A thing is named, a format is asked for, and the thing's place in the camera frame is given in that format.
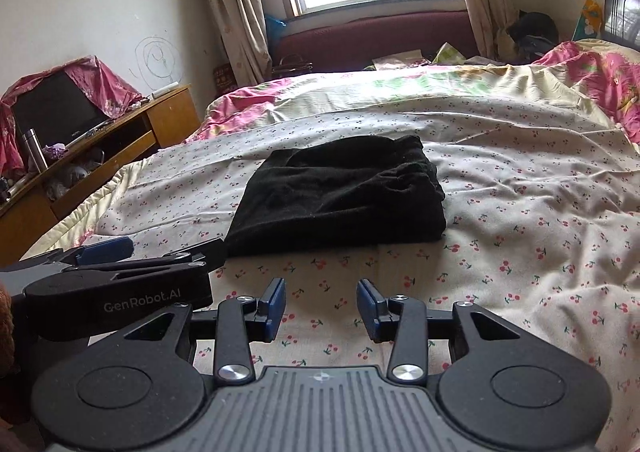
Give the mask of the black pants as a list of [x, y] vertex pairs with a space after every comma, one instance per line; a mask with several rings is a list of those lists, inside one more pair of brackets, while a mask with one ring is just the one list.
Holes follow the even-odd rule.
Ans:
[[444, 200], [416, 135], [277, 150], [250, 177], [224, 243], [230, 257], [430, 243], [446, 229]]

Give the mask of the wooden tv cabinet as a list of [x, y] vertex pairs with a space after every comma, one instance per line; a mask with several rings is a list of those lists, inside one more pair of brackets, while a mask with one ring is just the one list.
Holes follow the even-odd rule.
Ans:
[[[61, 160], [29, 177], [1, 206], [1, 264], [18, 261], [119, 168], [183, 142], [199, 126], [190, 88], [180, 86], [76, 142]], [[61, 198], [49, 198], [47, 188], [55, 179], [81, 164], [89, 166], [88, 175], [69, 186]]]

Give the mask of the steel thermos bottle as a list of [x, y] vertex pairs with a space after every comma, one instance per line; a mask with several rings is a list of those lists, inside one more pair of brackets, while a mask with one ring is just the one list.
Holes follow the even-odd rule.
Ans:
[[23, 134], [30, 157], [34, 161], [39, 173], [46, 172], [49, 168], [46, 158], [42, 152], [38, 136], [33, 128], [29, 128]]

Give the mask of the pink cloth over television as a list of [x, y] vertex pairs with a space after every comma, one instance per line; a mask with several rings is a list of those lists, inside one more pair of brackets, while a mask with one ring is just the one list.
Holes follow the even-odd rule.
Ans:
[[23, 76], [1, 96], [1, 175], [26, 172], [23, 135], [31, 129], [42, 146], [68, 145], [143, 99], [96, 56]]

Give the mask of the black television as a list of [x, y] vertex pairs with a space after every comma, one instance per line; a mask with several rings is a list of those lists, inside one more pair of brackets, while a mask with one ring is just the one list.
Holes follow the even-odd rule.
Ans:
[[64, 71], [18, 96], [12, 112], [21, 135], [33, 128], [40, 145], [49, 147], [68, 145], [108, 120]]

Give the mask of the cherry print bed sheet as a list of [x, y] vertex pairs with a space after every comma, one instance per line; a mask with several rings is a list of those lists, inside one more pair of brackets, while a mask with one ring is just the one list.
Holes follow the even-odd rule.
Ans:
[[250, 176], [279, 149], [418, 136], [445, 192], [434, 243], [233, 259], [216, 301], [273, 278], [288, 300], [254, 365], [384, 365], [358, 280], [433, 309], [477, 303], [598, 370], [613, 406], [603, 451], [639, 446], [639, 156], [559, 72], [440, 68], [307, 75], [215, 100], [187, 142], [121, 169], [33, 246], [126, 235], [139, 258], [223, 237]]

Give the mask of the maroon sofa bench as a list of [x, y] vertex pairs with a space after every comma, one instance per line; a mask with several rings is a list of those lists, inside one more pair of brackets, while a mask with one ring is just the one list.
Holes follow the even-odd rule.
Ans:
[[480, 53], [466, 12], [413, 12], [290, 34], [274, 47], [272, 62], [309, 62], [319, 73], [360, 71], [375, 59], [411, 50], [432, 58], [446, 43], [465, 57]]

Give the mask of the pink floral quilt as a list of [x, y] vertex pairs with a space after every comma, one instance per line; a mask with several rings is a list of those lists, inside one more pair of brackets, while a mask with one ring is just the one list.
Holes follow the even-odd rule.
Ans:
[[598, 41], [564, 42], [541, 59], [512, 64], [311, 73], [232, 90], [215, 99], [190, 140], [204, 140], [386, 101], [482, 97], [573, 109], [639, 141], [639, 54]]

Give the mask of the black bag by curtain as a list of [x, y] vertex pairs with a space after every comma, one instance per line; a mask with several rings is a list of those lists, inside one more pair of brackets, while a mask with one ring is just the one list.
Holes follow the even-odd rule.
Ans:
[[518, 20], [506, 28], [515, 43], [518, 61], [534, 62], [560, 44], [558, 27], [542, 12], [520, 12]]

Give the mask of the dark wooden headboard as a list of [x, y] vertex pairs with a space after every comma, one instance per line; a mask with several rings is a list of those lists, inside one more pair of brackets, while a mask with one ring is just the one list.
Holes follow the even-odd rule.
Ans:
[[602, 38], [640, 48], [640, 0], [605, 0]]

